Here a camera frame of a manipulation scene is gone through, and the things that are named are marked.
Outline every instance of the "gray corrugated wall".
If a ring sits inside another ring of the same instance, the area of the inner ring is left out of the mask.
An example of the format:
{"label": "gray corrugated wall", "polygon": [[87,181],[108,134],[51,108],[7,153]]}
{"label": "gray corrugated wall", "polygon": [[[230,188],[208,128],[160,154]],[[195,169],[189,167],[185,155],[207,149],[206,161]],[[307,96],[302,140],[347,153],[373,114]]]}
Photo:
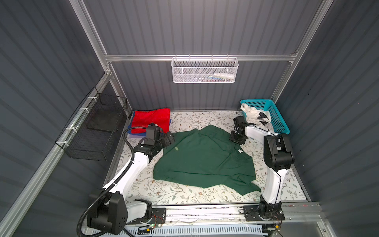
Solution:
{"label": "gray corrugated wall", "polygon": [[[92,1],[108,54],[294,53],[320,0]],[[135,110],[235,109],[271,98],[286,62],[240,62],[235,83],[175,84],[169,63],[113,63]]]}
{"label": "gray corrugated wall", "polygon": [[277,106],[295,166],[338,236],[376,236],[379,1],[335,0]]}
{"label": "gray corrugated wall", "polygon": [[235,83],[174,83],[170,62],[116,62],[114,69],[136,110],[238,108],[241,99],[273,94],[288,62],[240,62]]}
{"label": "gray corrugated wall", "polygon": [[319,0],[85,0],[108,54],[289,54]]}
{"label": "gray corrugated wall", "polygon": [[[0,62],[1,220],[104,71],[68,1],[0,1]],[[20,226],[72,222],[66,210],[105,173],[64,157]]]}

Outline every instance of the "bottle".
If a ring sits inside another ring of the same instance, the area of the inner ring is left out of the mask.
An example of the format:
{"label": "bottle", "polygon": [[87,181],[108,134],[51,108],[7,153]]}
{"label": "bottle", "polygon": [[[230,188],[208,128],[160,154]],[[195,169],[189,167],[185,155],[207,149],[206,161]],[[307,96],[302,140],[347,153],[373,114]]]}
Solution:
{"label": "bottle", "polygon": [[234,80],[234,74],[230,74],[230,73],[215,73],[215,76],[220,77],[220,78]]}

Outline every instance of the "white cloth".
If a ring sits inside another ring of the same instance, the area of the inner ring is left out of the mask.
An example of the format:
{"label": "white cloth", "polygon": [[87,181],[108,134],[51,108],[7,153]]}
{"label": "white cloth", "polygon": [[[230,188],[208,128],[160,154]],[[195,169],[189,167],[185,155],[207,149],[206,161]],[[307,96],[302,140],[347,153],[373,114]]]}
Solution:
{"label": "white cloth", "polygon": [[255,107],[250,107],[247,104],[241,104],[241,110],[246,113],[247,123],[254,123],[265,131],[274,131],[274,127],[271,124],[270,111],[257,110]]}

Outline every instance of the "white wire basket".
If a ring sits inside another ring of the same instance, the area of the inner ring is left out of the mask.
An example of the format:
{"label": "white wire basket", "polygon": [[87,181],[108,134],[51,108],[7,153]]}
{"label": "white wire basket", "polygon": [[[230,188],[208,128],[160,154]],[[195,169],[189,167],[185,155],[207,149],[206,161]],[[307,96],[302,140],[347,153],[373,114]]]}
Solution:
{"label": "white wire basket", "polygon": [[235,57],[174,57],[171,67],[175,83],[233,83],[238,60]]}

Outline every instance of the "black mounting plate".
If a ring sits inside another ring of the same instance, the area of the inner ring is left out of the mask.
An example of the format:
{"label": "black mounting plate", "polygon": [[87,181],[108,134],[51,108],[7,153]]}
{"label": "black mounting plate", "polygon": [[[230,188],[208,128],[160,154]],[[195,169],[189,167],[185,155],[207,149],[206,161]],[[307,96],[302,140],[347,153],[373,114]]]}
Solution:
{"label": "black mounting plate", "polygon": [[[244,214],[246,221],[262,221],[262,220],[271,221],[271,217],[261,218],[259,216],[258,205],[243,206],[242,208],[243,208],[243,210],[240,210],[240,213]],[[283,212],[281,212],[281,213],[280,212],[274,212],[273,215],[275,216],[274,221],[285,219]]]}
{"label": "black mounting plate", "polygon": [[166,208],[153,208],[151,214],[152,217],[149,222],[141,223],[141,219],[135,219],[127,224],[155,224],[154,215],[157,217],[157,224],[164,224],[166,222]]}

